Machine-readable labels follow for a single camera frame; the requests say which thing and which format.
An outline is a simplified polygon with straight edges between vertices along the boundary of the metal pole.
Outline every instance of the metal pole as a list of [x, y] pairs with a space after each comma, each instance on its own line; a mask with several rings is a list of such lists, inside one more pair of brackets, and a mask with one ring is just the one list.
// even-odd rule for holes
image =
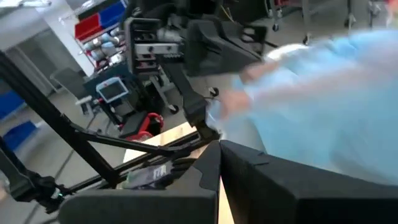
[[0, 52], [0, 78], [2, 78], [18, 95], [25, 100], [49, 126], [65, 140], [79, 156], [111, 185], [116, 184], [117, 172], [86, 140], [82, 139], [68, 118], [43, 95], [43, 93]]

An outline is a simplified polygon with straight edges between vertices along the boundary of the computer screen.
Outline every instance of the computer screen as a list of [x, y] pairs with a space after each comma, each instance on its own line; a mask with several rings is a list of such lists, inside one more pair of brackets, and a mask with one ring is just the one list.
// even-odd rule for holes
[[126, 92], [120, 82], [114, 82], [112, 84], [104, 86], [100, 89], [100, 92], [105, 100], [110, 100]]

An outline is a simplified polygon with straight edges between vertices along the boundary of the table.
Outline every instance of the table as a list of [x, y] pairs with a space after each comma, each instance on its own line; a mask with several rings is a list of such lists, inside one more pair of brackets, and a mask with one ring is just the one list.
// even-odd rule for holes
[[[191, 127], [186, 122], [186, 123], [183, 123], [173, 129], [165, 131], [162, 134], [154, 136], [153, 138], [150, 138], [150, 139], [144, 141], [144, 143], [150, 144], [153, 146], [163, 146], [169, 142], [172, 142], [182, 136], [186, 136], [195, 131], [196, 131], [196, 129]], [[207, 146], [203, 146], [203, 147], [197, 149], [196, 151], [193, 151], [191, 156], [199, 157], [200, 154], [206, 149], [206, 147]], [[126, 149], [126, 153], [124, 155], [123, 162], [130, 161], [131, 159], [134, 159], [143, 154], [145, 154], [145, 153], [140, 152], [140, 151]], [[226, 198], [224, 185], [221, 180], [220, 180], [220, 184], [221, 185], [220, 185], [220, 202], [219, 202], [219, 210], [218, 210], [218, 223], [219, 224], [233, 224], [234, 221], [232, 218], [231, 209], [229, 208], [228, 199]]]

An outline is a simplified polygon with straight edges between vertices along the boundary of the monitor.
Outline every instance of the monitor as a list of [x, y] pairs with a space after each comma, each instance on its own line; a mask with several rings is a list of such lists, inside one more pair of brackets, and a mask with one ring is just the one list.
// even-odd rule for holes
[[107, 103], [111, 103], [129, 93], [119, 77], [113, 77], [97, 84], [96, 91]]

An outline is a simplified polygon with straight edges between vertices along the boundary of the metal rod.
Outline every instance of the metal rod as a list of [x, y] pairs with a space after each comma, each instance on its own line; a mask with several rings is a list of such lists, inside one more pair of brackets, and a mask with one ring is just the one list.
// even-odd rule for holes
[[148, 152], [155, 154], [156, 156], [169, 156], [173, 154], [172, 151], [162, 149], [161, 146], [152, 146], [150, 144], [145, 144], [141, 142], [132, 142], [119, 138], [112, 138], [101, 134], [91, 134], [85, 130], [80, 132], [79, 135], [83, 139], [86, 139], [87, 141], [98, 142], [101, 144], [107, 144], [110, 146], [122, 147], [125, 149], [132, 149], [141, 152]]
[[[188, 134], [188, 135], [186, 135], [186, 136], [184, 136], [182, 138], [176, 139], [176, 140], [166, 144], [165, 147], [182, 146], [184, 144], [187, 144], [187, 143], [190, 143], [192, 141], [198, 140], [198, 138], [199, 138], [199, 134], [197, 132], [194, 132], [194, 133]], [[210, 141], [203, 141], [202, 140], [201, 142], [199, 142], [195, 146], [202, 147], [202, 146], [208, 144], [209, 142]], [[115, 169], [115, 171], [118, 174], [120, 174], [120, 173], [122, 173], [122, 172], [124, 172], [124, 171], [126, 171], [126, 170], [128, 170], [128, 169], [130, 169], [132, 167], [134, 167], [134, 166], [138, 166], [139, 164], [142, 164], [143, 162], [147, 162], [148, 160], [151, 160], [151, 159], [153, 159], [155, 157], [157, 157], [157, 156], [147, 153], [147, 154], [139, 156], [139, 157], [137, 157], [137, 158], [135, 158], [133, 160], [125, 162], [125, 163], [115, 167], [114, 169]], [[93, 185], [95, 183], [98, 183], [101, 180], [102, 180], [101, 176], [97, 175], [97, 176], [94, 176], [94, 177], [92, 177], [92, 178], [90, 178], [88, 180], [85, 180], [85, 181], [83, 181], [83, 182], [81, 182], [79, 184], [76, 184], [76, 185], [70, 187], [69, 189], [71, 190], [71, 192], [76, 192], [78, 190], [85, 189], [86, 187], [89, 187], [89, 186], [91, 186], [91, 185]]]
[[0, 78], [2, 78], [50, 127], [65, 140], [92, 168], [111, 184], [118, 174], [86, 140], [70, 126], [68, 118], [59, 112], [40, 90], [0, 52]]

